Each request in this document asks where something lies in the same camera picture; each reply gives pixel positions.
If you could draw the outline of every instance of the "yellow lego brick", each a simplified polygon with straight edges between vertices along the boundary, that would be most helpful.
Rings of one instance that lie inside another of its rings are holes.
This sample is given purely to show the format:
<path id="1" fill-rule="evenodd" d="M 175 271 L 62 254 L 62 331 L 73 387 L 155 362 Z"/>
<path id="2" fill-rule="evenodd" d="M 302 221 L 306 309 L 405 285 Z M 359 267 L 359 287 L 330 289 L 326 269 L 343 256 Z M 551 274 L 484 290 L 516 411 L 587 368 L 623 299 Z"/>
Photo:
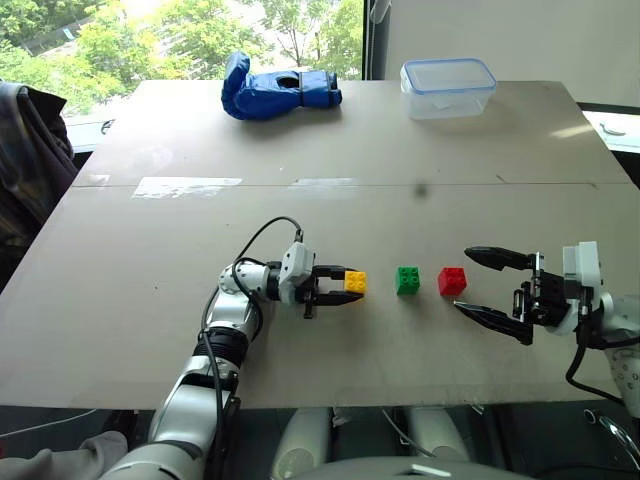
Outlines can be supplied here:
<path id="1" fill-rule="evenodd" d="M 364 293 L 367 291 L 367 274 L 364 272 L 345 272 L 345 292 Z"/>

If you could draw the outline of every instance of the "plastic food container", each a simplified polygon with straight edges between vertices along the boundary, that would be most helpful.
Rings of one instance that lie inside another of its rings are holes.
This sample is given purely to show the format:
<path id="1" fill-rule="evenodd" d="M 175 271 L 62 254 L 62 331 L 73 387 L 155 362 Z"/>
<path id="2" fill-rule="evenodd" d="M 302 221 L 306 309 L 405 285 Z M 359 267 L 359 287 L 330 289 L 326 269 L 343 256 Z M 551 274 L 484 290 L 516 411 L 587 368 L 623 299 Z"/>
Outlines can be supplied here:
<path id="1" fill-rule="evenodd" d="M 415 119 L 480 115 L 496 91 L 496 79 L 476 58 L 406 62 L 400 78 L 407 113 Z"/>

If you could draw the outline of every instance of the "gray pants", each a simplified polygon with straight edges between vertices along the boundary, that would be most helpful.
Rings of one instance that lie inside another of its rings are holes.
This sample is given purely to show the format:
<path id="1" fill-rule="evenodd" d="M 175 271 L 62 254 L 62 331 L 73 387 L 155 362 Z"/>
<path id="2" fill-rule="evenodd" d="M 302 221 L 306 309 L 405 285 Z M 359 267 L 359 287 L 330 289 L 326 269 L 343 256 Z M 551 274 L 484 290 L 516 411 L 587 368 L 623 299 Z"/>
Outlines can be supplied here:
<path id="1" fill-rule="evenodd" d="M 78 450 L 40 450 L 35 457 L 0 460 L 2 480 L 96 480 L 127 453 L 120 432 L 104 432 L 82 442 Z"/>

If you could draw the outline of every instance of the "tree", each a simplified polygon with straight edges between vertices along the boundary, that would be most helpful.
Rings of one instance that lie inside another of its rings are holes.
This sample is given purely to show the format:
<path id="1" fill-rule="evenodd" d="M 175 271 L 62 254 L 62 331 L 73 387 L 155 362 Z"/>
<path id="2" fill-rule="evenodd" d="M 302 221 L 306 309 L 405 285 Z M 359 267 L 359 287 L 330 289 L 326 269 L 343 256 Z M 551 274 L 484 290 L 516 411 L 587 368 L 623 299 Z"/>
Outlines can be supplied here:
<path id="1" fill-rule="evenodd" d="M 103 0 L 2 0 L 0 34 L 20 46 L 32 38 L 85 18 Z"/>
<path id="2" fill-rule="evenodd" d="M 336 72 L 339 78 L 362 78 L 362 0 L 342 0 L 316 36 L 313 67 Z"/>
<path id="3" fill-rule="evenodd" d="M 236 50 L 258 59 L 269 50 L 259 35 L 230 16 L 223 0 L 173 0 L 157 19 L 168 33 L 169 52 L 190 60 L 194 78 L 223 78 Z"/>
<path id="4" fill-rule="evenodd" d="M 307 49 L 315 29 L 329 10 L 329 0 L 243 0 L 259 1 L 264 8 L 262 25 L 278 32 L 283 55 L 302 67 L 309 62 Z"/>
<path id="5" fill-rule="evenodd" d="M 46 9 L 33 0 L 3 0 L 0 32 L 13 45 L 20 45 L 41 31 L 46 13 Z"/>
<path id="6" fill-rule="evenodd" d="M 96 103 L 123 93 L 122 85 L 111 75 L 92 72 L 77 57 L 32 57 L 8 40 L 0 40 L 0 72 L 9 82 L 26 83 L 38 90 L 68 100 L 65 113 L 89 113 Z"/>
<path id="7" fill-rule="evenodd" d="M 127 18 L 120 0 L 89 11 L 94 21 L 80 30 L 77 44 L 79 56 L 93 72 L 116 77 L 125 93 L 133 92 L 142 80 L 186 77 L 189 60 L 158 55 L 156 34 Z"/>

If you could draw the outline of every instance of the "black cable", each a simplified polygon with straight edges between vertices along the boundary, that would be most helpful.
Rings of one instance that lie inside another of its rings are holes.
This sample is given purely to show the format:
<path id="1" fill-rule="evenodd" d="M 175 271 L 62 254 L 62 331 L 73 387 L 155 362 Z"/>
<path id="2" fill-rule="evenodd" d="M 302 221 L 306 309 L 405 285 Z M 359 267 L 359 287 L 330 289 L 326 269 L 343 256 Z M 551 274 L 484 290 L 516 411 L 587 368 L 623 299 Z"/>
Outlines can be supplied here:
<path id="1" fill-rule="evenodd" d="M 245 253 L 247 253 L 247 250 L 249 250 L 249 247 L 253 244 L 255 239 L 258 238 L 260 236 L 260 234 L 262 232 L 264 232 L 269 227 L 269 225 L 271 225 L 273 223 L 276 223 L 276 222 L 279 222 L 280 220 L 284 220 L 286 222 L 292 223 L 296 227 L 295 241 L 296 242 L 301 242 L 303 237 L 304 237 L 304 232 L 302 231 L 302 227 L 300 226 L 300 224 L 298 222 L 296 222 L 291 217 L 286 217 L 286 216 L 275 217 L 275 218 L 272 218 L 271 220 L 269 220 L 267 223 L 265 223 L 262 227 L 260 227 L 260 229 L 258 229 L 258 231 L 253 235 L 253 237 L 251 237 L 251 239 L 247 242 L 247 244 L 240 251 L 240 253 L 238 254 L 238 256 L 236 258 L 240 258 Z"/>
<path id="2" fill-rule="evenodd" d="M 211 339 L 207 332 L 201 332 L 204 335 L 204 346 L 207 349 L 209 363 L 211 363 L 211 373 L 213 374 L 213 388 L 216 390 L 216 436 L 214 438 L 213 447 L 213 465 L 215 468 L 214 478 L 222 478 L 222 442 L 224 435 L 224 415 L 222 405 L 222 384 L 220 382 L 220 370 L 216 363 L 216 357 L 211 348 Z"/>
<path id="3" fill-rule="evenodd" d="M 624 473 L 627 475 L 635 475 L 635 478 L 638 477 L 637 471 L 626 470 L 624 468 L 618 467 L 608 467 L 606 465 L 590 465 L 588 463 L 567 463 L 565 465 L 556 465 L 555 467 L 545 468 L 544 470 L 540 470 L 539 472 L 533 474 L 533 477 L 536 478 L 544 478 L 549 475 L 552 475 L 556 472 L 562 472 L 563 470 L 602 470 L 604 472 L 617 472 Z"/>
<path id="4" fill-rule="evenodd" d="M 255 260 L 250 257 L 243 258 L 242 256 L 247 252 L 249 247 L 253 245 L 253 242 L 256 240 L 256 238 L 258 238 L 258 236 L 260 236 L 262 232 L 264 232 L 270 225 L 281 220 L 287 221 L 296 227 L 296 234 L 295 234 L 294 241 L 302 242 L 304 238 L 304 232 L 302 230 L 302 227 L 300 227 L 300 224 L 296 220 L 287 216 L 279 216 L 279 217 L 272 218 L 267 223 L 265 223 L 262 227 L 260 227 L 258 231 L 249 239 L 247 244 L 244 246 L 244 248 L 240 251 L 240 253 L 236 257 L 236 260 L 233 262 L 233 265 L 231 267 L 231 276 L 233 277 L 233 280 L 236 282 L 236 285 L 238 285 L 238 288 L 240 289 L 240 291 L 247 296 L 253 308 L 255 308 L 257 311 L 258 326 L 256 327 L 256 331 L 253 335 L 252 341 L 258 336 L 258 334 L 262 330 L 262 325 L 264 323 L 262 308 L 260 307 L 260 304 L 258 303 L 258 301 L 254 298 L 254 295 L 252 295 L 251 292 L 245 287 L 245 285 L 242 282 L 240 282 L 236 274 L 236 266 L 238 265 L 238 263 L 241 263 L 242 261 L 251 261 L 258 265 L 264 265 L 264 263 L 258 260 Z M 213 354 L 213 348 L 211 347 L 211 339 L 209 338 L 209 335 L 207 333 L 207 316 L 209 314 L 209 309 L 211 308 L 211 305 L 213 304 L 214 299 L 218 295 L 219 290 L 220 288 L 216 287 L 211 292 L 211 295 L 207 299 L 207 303 L 205 304 L 204 309 L 202 310 L 202 316 L 200 318 L 200 335 L 204 339 L 205 348 L 207 350 L 207 356 L 209 357 L 209 363 L 211 364 L 213 386 L 216 390 L 216 410 L 217 410 L 216 436 L 215 436 L 215 443 L 213 446 L 213 458 L 214 458 L 214 465 L 216 469 L 216 471 L 214 472 L 214 477 L 217 479 L 222 478 L 221 476 L 222 474 L 222 442 L 223 442 L 222 436 L 224 432 L 224 416 L 223 416 L 224 407 L 222 404 L 222 388 L 221 388 L 221 382 L 220 382 L 220 370 L 218 369 L 218 364 L 216 363 L 215 355 Z"/>
<path id="5" fill-rule="evenodd" d="M 251 338 L 251 341 L 253 342 L 258 336 L 258 334 L 260 333 L 260 331 L 262 330 L 264 319 L 262 315 L 262 307 L 260 307 L 258 300 L 256 300 L 255 293 L 247 289 L 244 283 L 240 281 L 240 278 L 238 278 L 238 272 L 236 271 L 236 269 L 238 268 L 238 264 L 244 263 L 244 262 L 252 262 L 257 265 L 264 265 L 264 263 L 251 257 L 239 257 L 239 258 L 236 258 L 233 261 L 233 265 L 231 265 L 231 276 L 233 277 L 233 281 L 236 282 L 236 285 L 238 285 L 238 288 L 240 289 L 240 291 L 244 293 L 244 295 L 249 299 L 249 303 L 257 312 L 256 316 L 258 317 L 258 326 L 256 327 L 256 331 L 253 333 L 253 337 Z"/>
<path id="6" fill-rule="evenodd" d="M 640 337 L 627 338 L 626 340 L 618 340 L 616 342 L 607 342 L 606 348 L 633 347 L 640 343 Z"/>
<path id="7" fill-rule="evenodd" d="M 582 363 L 582 359 L 584 358 L 584 354 L 587 351 L 587 343 L 589 341 L 589 325 L 587 323 L 581 323 L 578 326 L 578 348 L 576 348 L 576 353 L 573 356 L 573 360 L 571 362 L 571 365 L 569 365 L 569 369 L 567 370 L 567 373 L 565 374 L 564 378 L 567 380 L 567 382 L 569 383 L 569 385 L 576 387 L 584 392 L 589 392 L 589 393 L 593 393 L 594 395 L 598 395 L 602 398 L 606 398 L 607 400 L 611 400 L 612 402 L 615 402 L 619 405 L 624 405 L 624 402 L 614 396 L 611 395 L 610 393 L 604 392 L 602 390 L 599 390 L 595 387 L 590 387 L 589 385 L 584 385 L 580 382 L 577 382 L 576 380 L 574 380 L 573 376 L 576 374 L 576 372 L 578 371 L 578 368 L 580 368 L 580 364 Z"/>

